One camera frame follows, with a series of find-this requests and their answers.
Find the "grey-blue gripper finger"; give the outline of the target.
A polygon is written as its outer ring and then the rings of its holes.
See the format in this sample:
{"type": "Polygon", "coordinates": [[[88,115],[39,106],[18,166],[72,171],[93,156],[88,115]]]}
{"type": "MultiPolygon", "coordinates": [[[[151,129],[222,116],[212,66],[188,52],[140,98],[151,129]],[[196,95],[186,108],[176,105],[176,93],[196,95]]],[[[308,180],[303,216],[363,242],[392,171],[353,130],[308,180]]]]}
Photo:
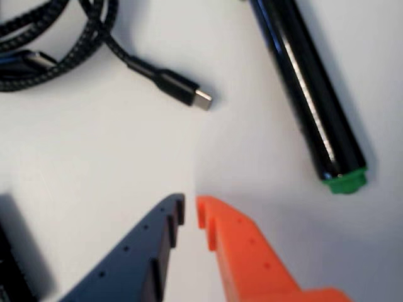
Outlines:
{"type": "Polygon", "coordinates": [[[184,212],[182,193],[158,202],[62,300],[162,301],[184,212]]]}

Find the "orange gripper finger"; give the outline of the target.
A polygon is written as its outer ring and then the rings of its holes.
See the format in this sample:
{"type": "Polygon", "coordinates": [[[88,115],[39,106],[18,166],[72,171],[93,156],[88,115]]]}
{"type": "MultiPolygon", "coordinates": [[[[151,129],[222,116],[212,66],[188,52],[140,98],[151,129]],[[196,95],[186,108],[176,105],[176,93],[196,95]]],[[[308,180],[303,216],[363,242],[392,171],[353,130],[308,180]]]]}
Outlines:
{"type": "Polygon", "coordinates": [[[302,289],[249,216],[213,196],[196,199],[227,301],[349,301],[335,288],[302,289]]]}

